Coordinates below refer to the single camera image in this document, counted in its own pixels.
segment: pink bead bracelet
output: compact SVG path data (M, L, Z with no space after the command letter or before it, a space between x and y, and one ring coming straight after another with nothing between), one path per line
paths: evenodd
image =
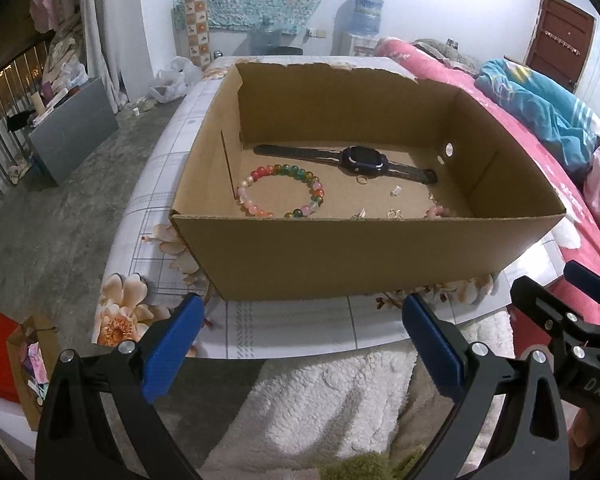
M251 216L259 217L272 217L272 212L264 211L264 209L258 207L253 203L253 200L249 198L248 188L253 185L258 179L264 176L270 175L287 175L291 176L300 182L304 182L309 187L311 194L311 202L307 205L303 205L298 209L294 209L291 213L286 213L285 218L303 218L312 215L322 205L324 201L324 190L320 179L316 177L311 171L305 171L297 166L290 166L284 164L276 164L275 166L260 166L257 170L251 171L251 174L245 178L236 191L236 196L240 201L240 204L248 211Z

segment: box of clutter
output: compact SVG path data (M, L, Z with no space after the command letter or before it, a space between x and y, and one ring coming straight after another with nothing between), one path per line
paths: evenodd
M386 58L335 62L236 64L206 112L170 218L226 300L474 278L564 216L463 90Z
M33 314L7 338L7 352L22 409L31 429L37 431L60 354L58 329L46 317Z

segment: watch strap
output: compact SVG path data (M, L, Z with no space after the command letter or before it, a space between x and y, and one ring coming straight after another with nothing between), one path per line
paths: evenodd
M397 164L395 162L389 162L387 174L406 180L413 180L421 184L435 184L438 181L438 176L434 170L421 170L420 168L414 168L406 164Z
M258 144L254 147L256 155L284 156L300 160L318 160L330 164L340 163L340 152L316 150L314 148L293 148L291 146L275 146L273 144Z

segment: blue blanket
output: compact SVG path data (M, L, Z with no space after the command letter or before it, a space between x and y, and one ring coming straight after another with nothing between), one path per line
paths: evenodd
M581 184L600 144L600 119L583 101L541 73L504 60L485 63L475 86L523 123Z

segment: balcony railing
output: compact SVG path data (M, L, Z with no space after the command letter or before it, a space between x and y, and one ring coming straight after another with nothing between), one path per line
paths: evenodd
M37 35L0 60L0 205L14 186L9 168L30 155L26 133L8 128L8 117L32 109L31 95L42 86L42 72L53 33Z

